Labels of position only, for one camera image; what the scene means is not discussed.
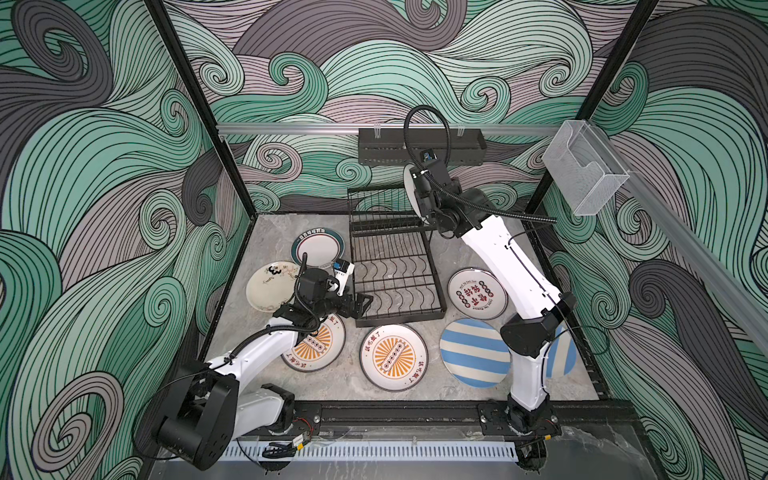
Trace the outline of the black wire dish rack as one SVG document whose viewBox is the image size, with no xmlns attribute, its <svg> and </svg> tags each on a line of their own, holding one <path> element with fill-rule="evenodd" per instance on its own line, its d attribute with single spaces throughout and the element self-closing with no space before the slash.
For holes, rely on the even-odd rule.
<svg viewBox="0 0 768 480">
<path fill-rule="evenodd" d="M 431 251 L 433 227 L 418 217 L 403 187 L 350 189 L 353 290 L 372 299 L 362 328 L 442 319 L 447 305 Z"/>
</svg>

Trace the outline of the white plate green flower outline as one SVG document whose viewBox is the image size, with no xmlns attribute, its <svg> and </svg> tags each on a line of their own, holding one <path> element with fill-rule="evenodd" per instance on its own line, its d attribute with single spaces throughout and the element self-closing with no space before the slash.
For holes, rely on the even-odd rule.
<svg viewBox="0 0 768 480">
<path fill-rule="evenodd" d="M 414 164 L 407 164 L 404 169 L 404 190 L 414 213 L 425 223 L 428 219 L 429 184 Z"/>
</svg>

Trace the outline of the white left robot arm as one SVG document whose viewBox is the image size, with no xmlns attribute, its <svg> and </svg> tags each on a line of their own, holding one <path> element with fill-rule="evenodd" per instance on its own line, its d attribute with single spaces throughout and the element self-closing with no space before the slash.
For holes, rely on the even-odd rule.
<svg viewBox="0 0 768 480">
<path fill-rule="evenodd" d="M 299 266 L 293 291 L 266 325 L 212 360 L 184 365 L 160 387 L 161 397 L 149 427 L 152 441 L 167 459 L 181 459 L 204 471 L 230 442 L 261 427 L 289 428 L 292 394 L 272 384 L 251 393 L 243 388 L 282 355 L 319 332 L 331 316 L 358 319 L 373 299 L 352 290 L 353 263 L 337 259 L 332 269 Z"/>
</svg>

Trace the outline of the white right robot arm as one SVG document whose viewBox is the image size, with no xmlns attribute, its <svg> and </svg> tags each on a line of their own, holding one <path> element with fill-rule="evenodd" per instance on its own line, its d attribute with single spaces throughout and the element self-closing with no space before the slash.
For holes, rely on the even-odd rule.
<svg viewBox="0 0 768 480">
<path fill-rule="evenodd" d="M 558 434 L 560 425 L 544 384 L 545 363 L 557 328 L 575 309 L 575 296 L 561 292 L 535 267 L 507 229 L 507 212 L 493 207 L 482 191 L 465 190 L 450 176 L 450 146 L 442 156 L 417 150 L 409 141 L 404 146 L 411 159 L 404 188 L 415 214 L 440 234 L 469 246 L 516 309 L 500 331 L 511 353 L 511 427 L 521 434 Z"/>
</svg>

